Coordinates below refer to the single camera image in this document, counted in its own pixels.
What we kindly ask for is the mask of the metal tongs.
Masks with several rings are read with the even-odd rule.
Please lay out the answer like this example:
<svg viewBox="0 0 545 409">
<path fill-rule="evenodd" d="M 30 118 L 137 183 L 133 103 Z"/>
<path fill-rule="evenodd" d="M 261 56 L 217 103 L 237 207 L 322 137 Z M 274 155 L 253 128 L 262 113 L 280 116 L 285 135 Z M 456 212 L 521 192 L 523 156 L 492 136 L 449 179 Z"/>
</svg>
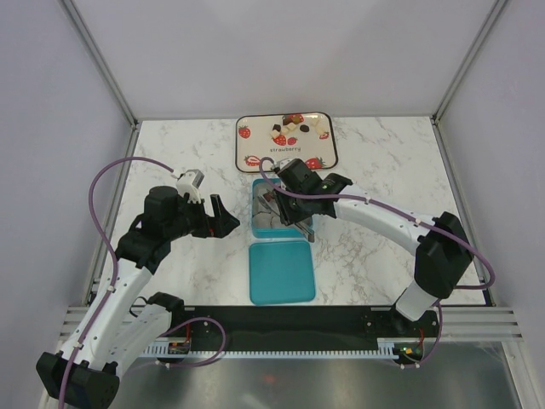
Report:
<svg viewBox="0 0 545 409">
<path fill-rule="evenodd" d="M 275 216 L 278 217 L 278 219 L 286 226 L 286 223 L 284 221 L 284 218 L 281 213 L 281 207 L 278 204 L 278 199 L 275 193 L 272 192 L 266 192 L 270 193 L 273 196 L 273 200 L 268 202 L 264 199 L 263 195 L 258 195 L 257 199 L 259 203 L 266 208 L 267 210 L 270 210 Z M 307 219 L 303 222 L 295 222 L 290 224 L 290 227 L 294 228 L 297 232 L 301 233 L 302 236 L 310 243 L 313 243 L 315 241 L 315 232 L 312 228 L 312 220 Z"/>
</svg>

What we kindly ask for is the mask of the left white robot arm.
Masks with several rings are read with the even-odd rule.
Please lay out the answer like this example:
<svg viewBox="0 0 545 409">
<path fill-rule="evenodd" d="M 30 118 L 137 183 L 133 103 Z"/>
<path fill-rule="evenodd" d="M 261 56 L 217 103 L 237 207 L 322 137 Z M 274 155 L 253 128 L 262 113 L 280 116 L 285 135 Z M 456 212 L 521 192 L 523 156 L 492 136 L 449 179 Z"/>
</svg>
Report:
<svg viewBox="0 0 545 409">
<path fill-rule="evenodd" d="M 211 195 L 210 201 L 213 216 L 207 215 L 203 200 L 192 202 L 189 193 L 173 187 L 150 190 L 142 214 L 118 241 L 109 283 L 60 351 L 38 359 L 38 376 L 60 406 L 108 408 L 121 379 L 145 349 L 158 337 L 184 331 L 183 301 L 165 293 L 152 296 L 130 325 L 122 323 L 173 241 L 187 235 L 223 239 L 239 226 L 219 195 Z"/>
</svg>

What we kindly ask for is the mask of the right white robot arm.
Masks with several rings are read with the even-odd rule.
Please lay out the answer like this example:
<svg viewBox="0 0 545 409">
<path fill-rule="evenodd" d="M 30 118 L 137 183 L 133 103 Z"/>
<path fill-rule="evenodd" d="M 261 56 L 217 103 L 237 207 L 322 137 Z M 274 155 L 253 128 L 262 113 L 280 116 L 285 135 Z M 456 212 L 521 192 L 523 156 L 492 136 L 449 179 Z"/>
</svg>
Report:
<svg viewBox="0 0 545 409">
<path fill-rule="evenodd" d="M 472 252 L 464 246 L 467 236 L 461 222 L 449 212 L 430 216 L 387 203 L 379 205 L 363 188 L 337 174 L 322 179 L 309 170 L 298 176 L 281 171 L 278 176 L 287 191 L 304 196 L 278 196 L 287 222 L 313 215 L 352 222 L 392 240 L 415 257 L 413 280 L 388 317 L 397 335 L 409 336 L 418 329 L 426 310 L 451 295 L 473 262 Z M 306 199 L 307 195 L 320 198 Z"/>
</svg>

